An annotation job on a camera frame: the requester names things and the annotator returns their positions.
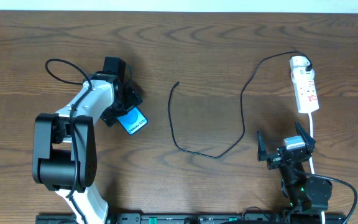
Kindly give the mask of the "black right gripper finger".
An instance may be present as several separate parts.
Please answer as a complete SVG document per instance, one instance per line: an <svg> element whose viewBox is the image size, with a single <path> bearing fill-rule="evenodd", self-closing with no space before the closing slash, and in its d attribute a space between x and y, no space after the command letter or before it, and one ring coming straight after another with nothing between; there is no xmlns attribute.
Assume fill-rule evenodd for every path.
<svg viewBox="0 0 358 224"><path fill-rule="evenodd" d="M313 152L316 141L303 129L302 125L298 121L295 122L295 129L297 134L305 141L307 151Z"/></svg>
<svg viewBox="0 0 358 224"><path fill-rule="evenodd" d="M264 140L262 137L261 131L257 130L257 137L258 137L258 150L257 150L257 160L260 161L266 161L267 157L267 151L265 148Z"/></svg>

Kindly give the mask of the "blue Galaxy smartphone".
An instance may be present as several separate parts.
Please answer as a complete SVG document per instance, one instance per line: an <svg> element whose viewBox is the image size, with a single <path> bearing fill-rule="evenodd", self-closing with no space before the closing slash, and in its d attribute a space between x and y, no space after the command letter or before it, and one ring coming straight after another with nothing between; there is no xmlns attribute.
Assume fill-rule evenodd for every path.
<svg viewBox="0 0 358 224"><path fill-rule="evenodd" d="M130 110L128 114L118 117L117 120L129 135L135 134L148 123L148 119L138 107Z"/></svg>

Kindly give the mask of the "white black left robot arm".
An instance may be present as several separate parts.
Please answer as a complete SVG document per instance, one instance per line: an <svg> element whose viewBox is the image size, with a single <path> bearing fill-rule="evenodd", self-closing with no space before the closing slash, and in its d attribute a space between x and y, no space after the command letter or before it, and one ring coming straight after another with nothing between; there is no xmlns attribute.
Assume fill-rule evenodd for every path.
<svg viewBox="0 0 358 224"><path fill-rule="evenodd" d="M140 97L117 72L87 76L81 90L63 108L35 119L32 176L55 192L74 213L73 223L113 223L114 215L95 183L98 158L94 126L129 119L127 132L147 120L137 109Z"/></svg>

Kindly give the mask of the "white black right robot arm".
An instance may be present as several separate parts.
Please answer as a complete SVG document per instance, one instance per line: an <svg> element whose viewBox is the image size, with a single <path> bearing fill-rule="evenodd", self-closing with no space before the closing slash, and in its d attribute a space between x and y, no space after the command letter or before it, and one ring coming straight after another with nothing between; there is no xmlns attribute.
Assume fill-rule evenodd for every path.
<svg viewBox="0 0 358 224"><path fill-rule="evenodd" d="M283 213L286 220L301 214L320 216L328 209L333 188L329 180L306 174L303 163L311 159L316 141L300 123L295 123L295 129L297 135L284 139L284 145L271 154L257 131L258 161L265 161L269 170L278 169L282 176L282 190L290 201L290 209Z"/></svg>

